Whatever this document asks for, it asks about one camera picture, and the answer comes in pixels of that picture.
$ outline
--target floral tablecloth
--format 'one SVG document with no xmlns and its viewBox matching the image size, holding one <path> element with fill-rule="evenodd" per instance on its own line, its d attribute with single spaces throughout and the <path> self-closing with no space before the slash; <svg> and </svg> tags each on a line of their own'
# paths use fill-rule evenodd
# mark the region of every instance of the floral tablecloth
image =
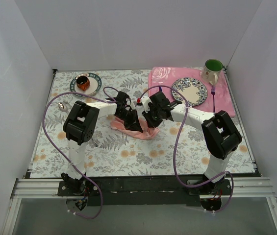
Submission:
<svg viewBox="0 0 277 235">
<path fill-rule="evenodd" d="M 102 79 L 102 87 L 112 86 L 129 94 L 136 100 L 148 87 L 148 74 L 151 70 L 103 70 L 94 71 Z M 69 91 L 70 82 L 79 72 L 57 72 L 51 91 L 51 98 Z M 105 98 L 102 89 L 95 95 Z M 66 102 L 70 108 L 77 101 L 95 102 L 91 98 L 77 97 L 73 94 L 62 96 L 58 102 Z M 68 143 L 63 132 L 66 112 L 59 110 L 54 102 L 46 117 L 46 128 L 55 144 L 68 154 Z M 88 142 L 85 153 L 87 176 L 128 176 L 128 175 L 173 175 L 173 148 L 181 123 L 165 121 L 160 132 L 153 140 L 138 140 L 112 130 L 110 121 L 114 116 L 107 116 L 97 121 L 93 135 L 98 148 Z M 237 117 L 233 121 L 242 133 Z M 209 163 L 209 153 L 201 131 L 184 126 L 176 156 L 177 170 L 180 174 L 202 174 Z M 34 157 L 31 178 L 60 178 L 68 163 L 47 140 L 42 131 Z M 254 172 L 252 160 L 245 140 L 229 160 L 227 169 L 233 173 Z"/>
</svg>

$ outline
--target small plate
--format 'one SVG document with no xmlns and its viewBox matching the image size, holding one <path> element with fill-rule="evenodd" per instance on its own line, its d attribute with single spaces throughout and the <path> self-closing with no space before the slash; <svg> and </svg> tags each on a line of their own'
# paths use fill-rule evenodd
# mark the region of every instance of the small plate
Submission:
<svg viewBox="0 0 277 235">
<path fill-rule="evenodd" d="M 191 106 L 202 104 L 208 96 L 205 85 L 191 77 L 180 78 L 173 83 L 172 88 L 180 92 L 190 102 Z M 171 91 L 171 93 L 175 100 L 185 102 L 175 91 Z"/>
<path fill-rule="evenodd" d="M 89 79 L 89 82 L 90 82 L 90 86 L 87 90 L 85 90 L 84 92 L 77 87 L 77 84 L 76 84 L 76 79 L 79 77 L 79 76 L 86 76 L 88 77 Z M 94 73 L 91 73 L 91 72 L 87 72 L 87 73 L 83 73 L 83 74 L 80 74 L 78 76 L 76 76 L 70 83 L 70 91 L 71 92 L 78 92 L 78 93 L 84 93 L 84 94 L 87 94 L 87 95 L 94 95 L 96 94 L 100 88 L 102 86 L 102 82 L 101 82 L 101 78 L 97 75 L 97 74 L 94 74 Z"/>
</svg>

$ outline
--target pink cloth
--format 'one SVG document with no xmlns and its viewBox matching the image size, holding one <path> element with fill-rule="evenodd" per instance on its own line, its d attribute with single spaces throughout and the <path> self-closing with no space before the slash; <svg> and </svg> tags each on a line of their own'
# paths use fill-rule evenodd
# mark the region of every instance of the pink cloth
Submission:
<svg viewBox="0 0 277 235">
<path fill-rule="evenodd" d="M 140 139 L 140 140 L 150 140 L 150 139 L 153 139 L 158 134 L 159 129 L 158 128 L 149 128 L 147 125 L 147 122 L 145 120 L 139 118 L 139 123 L 144 131 L 143 133 L 141 133 L 139 131 L 126 130 L 124 127 L 124 122 L 119 118 L 115 118 L 114 121 L 110 122 L 110 126 L 114 130 L 119 130 L 126 135 L 132 136 L 132 137 Z"/>
<path fill-rule="evenodd" d="M 148 76 L 148 87 L 156 85 L 172 86 L 172 84 L 184 77 L 192 77 L 201 81 L 207 88 L 208 96 L 204 103 L 194 106 L 195 109 L 213 112 L 213 98 L 211 94 L 211 85 L 204 82 L 201 79 L 201 70 L 190 69 L 190 68 L 174 68 L 174 67 L 154 67 Z M 149 96 L 158 92 L 158 88 L 149 90 Z M 172 102 L 174 98 L 171 95 L 171 90 L 168 88 L 162 89 L 166 97 Z M 215 108 L 216 112 L 220 110 L 226 111 L 230 117 L 235 116 L 235 110 L 232 104 L 231 95 L 227 87 L 227 81 L 223 71 L 221 71 L 218 82 L 216 84 L 215 94 Z"/>
</svg>

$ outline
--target purple fork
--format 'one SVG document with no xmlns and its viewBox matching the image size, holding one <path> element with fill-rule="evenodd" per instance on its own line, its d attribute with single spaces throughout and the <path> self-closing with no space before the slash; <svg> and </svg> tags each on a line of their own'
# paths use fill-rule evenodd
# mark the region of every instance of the purple fork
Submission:
<svg viewBox="0 0 277 235">
<path fill-rule="evenodd" d="M 213 97 L 213 112 L 215 113 L 215 112 L 216 112 L 216 109 L 215 109 L 215 94 L 216 94 L 216 87 L 215 87 L 215 85 L 212 85 L 211 94 L 212 94 L 212 97 Z"/>
</svg>

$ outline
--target mug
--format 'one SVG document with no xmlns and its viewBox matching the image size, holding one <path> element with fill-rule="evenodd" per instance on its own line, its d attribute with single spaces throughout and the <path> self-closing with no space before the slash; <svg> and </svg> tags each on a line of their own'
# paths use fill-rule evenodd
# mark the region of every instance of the mug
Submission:
<svg viewBox="0 0 277 235">
<path fill-rule="evenodd" d="M 76 77 L 77 87 L 80 88 L 83 92 L 87 90 L 90 86 L 90 81 L 85 74 L 81 74 Z"/>
<path fill-rule="evenodd" d="M 206 81 L 211 85 L 216 85 L 222 68 L 223 65 L 219 60 L 207 60 L 201 72 L 201 78 L 203 79 L 203 81 Z"/>
</svg>

